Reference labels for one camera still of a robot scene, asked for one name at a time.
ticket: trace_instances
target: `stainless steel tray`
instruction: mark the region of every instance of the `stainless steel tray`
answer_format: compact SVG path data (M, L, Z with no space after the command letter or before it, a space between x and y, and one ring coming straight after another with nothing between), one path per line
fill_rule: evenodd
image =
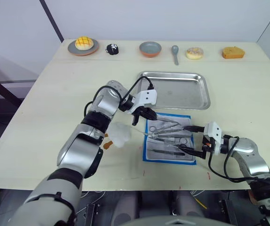
M140 76L151 79L157 90L157 103L152 108L204 110L210 106L207 84L196 73L141 72ZM148 81L139 82L139 90L146 90Z

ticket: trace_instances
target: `bread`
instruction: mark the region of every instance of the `bread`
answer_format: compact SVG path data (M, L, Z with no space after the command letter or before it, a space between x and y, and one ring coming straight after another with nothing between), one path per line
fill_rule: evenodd
M245 51L243 51L239 47L226 47L223 49L222 56L225 59L236 59L243 58L245 55Z
M93 46L94 46L93 40L86 36L81 36L75 41L75 47L78 50L88 50Z
M191 60L199 60L203 55L204 51L199 47L192 47L186 50L186 57Z

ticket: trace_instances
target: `metal spoon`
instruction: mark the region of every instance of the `metal spoon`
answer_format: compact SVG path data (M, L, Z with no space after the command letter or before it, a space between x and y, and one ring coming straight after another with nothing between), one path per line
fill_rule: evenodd
M177 57L178 51L179 51L178 46L176 45L172 46L172 55L173 55L173 60L174 60L175 65L179 65L178 57Z

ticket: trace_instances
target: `empty bowl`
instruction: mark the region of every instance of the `empty bowl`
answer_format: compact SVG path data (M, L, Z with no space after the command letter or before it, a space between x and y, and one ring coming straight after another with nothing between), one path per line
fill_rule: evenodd
M146 41L139 46L140 52L146 57L155 57L161 52L161 45L155 41Z

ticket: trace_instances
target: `black and white figurine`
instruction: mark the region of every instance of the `black and white figurine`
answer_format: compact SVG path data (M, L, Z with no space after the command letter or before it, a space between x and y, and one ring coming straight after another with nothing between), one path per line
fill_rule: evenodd
M106 47L106 52L111 55L116 55L119 53L118 46L116 44L109 44Z

